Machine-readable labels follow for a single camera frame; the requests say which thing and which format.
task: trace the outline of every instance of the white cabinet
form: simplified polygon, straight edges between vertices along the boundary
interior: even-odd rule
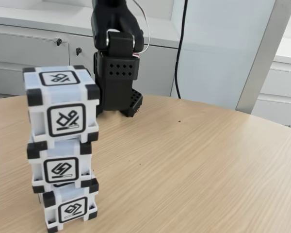
[[[0,25],[0,94],[24,95],[24,67],[69,65],[69,43],[58,33]]]
[[[273,62],[252,115],[291,127],[291,64]]]
[[[291,127],[291,101],[269,96],[257,100],[252,115]]]
[[[93,55],[97,51],[92,37],[70,35],[71,65],[84,65],[93,75]],[[77,56],[76,49],[82,52]],[[141,54],[138,80],[133,87],[142,94],[170,96],[174,80],[177,49],[150,46]]]
[[[270,69],[261,93],[291,97],[291,72]]]

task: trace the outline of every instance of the wooden table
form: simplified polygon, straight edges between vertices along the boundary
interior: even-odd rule
[[[291,129],[198,102],[146,96],[105,112],[93,143],[98,217],[64,233],[291,233]],[[45,233],[26,158],[24,97],[0,100],[0,233]]]

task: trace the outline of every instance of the stacked cubes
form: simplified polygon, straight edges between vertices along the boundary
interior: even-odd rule
[[[99,87],[83,66],[25,68],[32,127],[27,156],[49,233],[65,222],[97,216],[98,182],[91,169],[98,140]]]

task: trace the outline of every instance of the white cube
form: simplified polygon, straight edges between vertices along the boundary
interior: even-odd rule
[[[88,188],[76,188],[74,183],[53,188],[52,191],[39,194],[43,202],[48,232],[57,232],[64,223],[83,218],[84,221],[97,217],[95,195],[98,194],[97,179],[92,179]]]
[[[88,187],[93,178],[91,142],[82,144],[78,139],[56,141],[53,149],[47,149],[31,138],[27,157],[32,166],[34,193],[49,192],[54,184],[71,182],[75,182],[76,188]]]
[[[34,142],[98,140],[100,90],[84,66],[23,69]]]

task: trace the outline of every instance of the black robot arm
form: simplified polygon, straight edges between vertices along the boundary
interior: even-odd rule
[[[134,37],[134,52],[144,48],[144,36],[137,19],[129,11],[126,0],[93,0],[92,30],[95,47],[108,50],[108,30],[116,29]]]
[[[94,73],[101,90],[97,113],[118,110],[133,117],[143,99],[132,89],[140,62],[134,53],[144,48],[143,32],[126,0],[93,0],[93,8],[91,22],[98,50],[94,54]]]

